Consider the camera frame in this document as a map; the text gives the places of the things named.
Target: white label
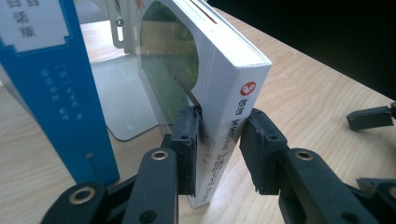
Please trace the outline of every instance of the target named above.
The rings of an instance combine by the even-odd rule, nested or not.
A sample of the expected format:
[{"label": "white label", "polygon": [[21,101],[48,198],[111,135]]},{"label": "white label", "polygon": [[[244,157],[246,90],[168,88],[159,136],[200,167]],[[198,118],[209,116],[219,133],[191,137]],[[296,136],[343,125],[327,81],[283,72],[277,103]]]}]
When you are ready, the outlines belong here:
[{"label": "white label", "polygon": [[59,1],[0,0],[0,38],[16,52],[64,45],[67,36]]}]

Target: blue book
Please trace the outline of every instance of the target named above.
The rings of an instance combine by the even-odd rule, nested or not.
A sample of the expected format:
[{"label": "blue book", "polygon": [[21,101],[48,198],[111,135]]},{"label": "blue book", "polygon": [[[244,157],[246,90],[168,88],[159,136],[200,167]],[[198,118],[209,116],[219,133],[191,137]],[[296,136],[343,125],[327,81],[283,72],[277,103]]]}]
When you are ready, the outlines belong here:
[{"label": "blue book", "polygon": [[0,1],[0,63],[77,183],[120,178],[73,1]]}]

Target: red logo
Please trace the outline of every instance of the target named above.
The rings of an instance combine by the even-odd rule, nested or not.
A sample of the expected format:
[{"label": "red logo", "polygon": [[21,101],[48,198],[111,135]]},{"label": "red logo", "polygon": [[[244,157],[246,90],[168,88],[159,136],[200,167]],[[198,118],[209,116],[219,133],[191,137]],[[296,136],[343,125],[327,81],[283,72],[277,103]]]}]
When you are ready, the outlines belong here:
[{"label": "red logo", "polygon": [[256,82],[248,82],[241,89],[241,95],[249,95],[256,89]]}]

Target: book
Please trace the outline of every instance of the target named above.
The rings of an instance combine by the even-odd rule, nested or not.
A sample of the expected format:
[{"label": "book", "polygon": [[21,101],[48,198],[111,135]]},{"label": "book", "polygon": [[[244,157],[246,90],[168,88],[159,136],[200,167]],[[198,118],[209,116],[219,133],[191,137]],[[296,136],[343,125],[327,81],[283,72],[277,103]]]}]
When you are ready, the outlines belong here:
[{"label": "book", "polygon": [[196,195],[209,203],[233,153],[271,62],[205,1],[135,1],[139,74],[163,132],[177,111],[202,108]]},{"label": "book", "polygon": [[77,183],[119,180],[73,1],[0,1],[0,64]]}]

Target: table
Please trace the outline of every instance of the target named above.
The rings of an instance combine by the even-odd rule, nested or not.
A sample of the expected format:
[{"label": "table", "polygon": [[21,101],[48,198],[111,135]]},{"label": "table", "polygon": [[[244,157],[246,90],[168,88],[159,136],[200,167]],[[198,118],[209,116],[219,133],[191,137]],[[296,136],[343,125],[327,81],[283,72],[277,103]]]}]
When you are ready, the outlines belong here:
[{"label": "table", "polygon": [[[345,77],[265,33],[219,11],[273,62],[256,108],[265,111],[290,147],[316,151],[346,183],[358,177],[396,178],[396,128],[352,132],[346,115],[392,100]],[[122,54],[108,21],[81,26],[92,62]],[[135,175],[144,153],[162,141],[158,128],[129,142],[111,135],[121,180]],[[0,87],[0,223],[38,223],[75,183],[35,121]],[[240,150],[234,154],[211,204],[192,209],[179,197],[180,223],[283,223],[277,196],[254,190]]]}]

